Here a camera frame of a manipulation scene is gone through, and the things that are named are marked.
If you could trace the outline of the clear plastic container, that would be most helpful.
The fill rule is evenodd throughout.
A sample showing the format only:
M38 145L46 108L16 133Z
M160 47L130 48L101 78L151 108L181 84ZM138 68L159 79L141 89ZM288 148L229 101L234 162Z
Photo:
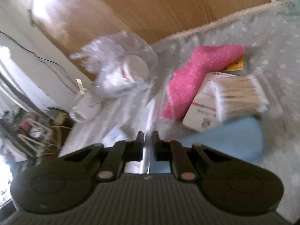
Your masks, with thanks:
M129 161L125 164L125 173L142 174L147 173L149 170L149 155L150 155L150 134L154 130L157 118L156 100L150 100L147 105L139 112L137 117L137 124L133 135L130 136L129 132L125 131L125 127L115 126L108 132L108 134L101 140L105 147L112 147L118 141L134 141L138 137L138 133L142 132L143 137L141 141L142 147L142 160Z

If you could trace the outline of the white card box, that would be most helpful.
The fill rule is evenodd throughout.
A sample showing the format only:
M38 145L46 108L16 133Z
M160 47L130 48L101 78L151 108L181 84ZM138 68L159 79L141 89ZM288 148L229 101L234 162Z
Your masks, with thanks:
M235 77L235 75L211 72L205 76L197 95L183 119L185 127L203 132L215 128L219 124L216 118L215 96L211 89L211 80L227 77Z

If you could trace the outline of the white mug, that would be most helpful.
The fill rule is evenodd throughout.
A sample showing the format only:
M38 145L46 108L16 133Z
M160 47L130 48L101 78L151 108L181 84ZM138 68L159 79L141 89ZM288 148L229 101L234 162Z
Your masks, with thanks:
M101 103L90 92L86 92L75 98L69 115L73 121L82 123L92 120L101 108Z

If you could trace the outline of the clear plastic bag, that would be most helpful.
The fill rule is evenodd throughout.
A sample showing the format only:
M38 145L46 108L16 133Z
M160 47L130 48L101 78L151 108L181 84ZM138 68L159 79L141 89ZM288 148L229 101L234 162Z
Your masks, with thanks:
M150 87L158 57L153 48L131 31L94 39L70 55L96 74L94 93L100 99L137 94Z

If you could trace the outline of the cotton swab pack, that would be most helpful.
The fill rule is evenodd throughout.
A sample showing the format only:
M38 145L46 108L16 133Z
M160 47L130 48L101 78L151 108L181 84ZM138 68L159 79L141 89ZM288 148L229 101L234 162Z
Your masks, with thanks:
M220 122L239 116L264 113L270 102L254 75L219 78L211 81L216 117Z

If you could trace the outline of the pink fuzzy sock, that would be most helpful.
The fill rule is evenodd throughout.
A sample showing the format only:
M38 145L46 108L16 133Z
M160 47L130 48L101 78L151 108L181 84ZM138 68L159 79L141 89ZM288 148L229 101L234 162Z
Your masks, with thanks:
M161 119L181 121L190 108L205 76L219 72L242 57L242 45L198 46L188 63L173 73L166 93L167 102L160 114Z

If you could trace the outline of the yellow label card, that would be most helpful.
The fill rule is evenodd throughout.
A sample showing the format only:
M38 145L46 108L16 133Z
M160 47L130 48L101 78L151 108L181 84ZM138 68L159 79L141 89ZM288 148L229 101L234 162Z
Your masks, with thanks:
M225 67L221 72L235 72L244 69L244 58L241 56L227 67Z

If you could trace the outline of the cardboard panel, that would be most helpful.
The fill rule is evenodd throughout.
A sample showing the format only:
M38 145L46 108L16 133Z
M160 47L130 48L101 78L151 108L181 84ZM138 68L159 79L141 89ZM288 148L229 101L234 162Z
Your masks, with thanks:
M95 38L132 31L147 43L271 0L33 0L37 28L65 56Z

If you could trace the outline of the grey floral tablecloth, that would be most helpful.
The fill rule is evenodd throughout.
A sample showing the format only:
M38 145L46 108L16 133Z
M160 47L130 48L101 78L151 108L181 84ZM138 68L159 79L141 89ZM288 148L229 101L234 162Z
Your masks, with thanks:
M159 118L167 99L167 85L173 73L183 67L199 45L240 44L245 48L244 74L265 76L262 86L273 90L273 103L282 109L280 117L264 114L260 119L265 147L258 156L254 147L221 147L229 155L246 154L248 160L278 175L284 196L278 213L289 222L299 219L299 9L292 0L282 0L247 9L208 25L174 34L152 45L159 63L149 88L136 95L110 100L91 121L73 127L61 155L67 155L112 133L122 131L132 139L138 131L173 138L190 147L211 146L213 129L196 133L180 122Z

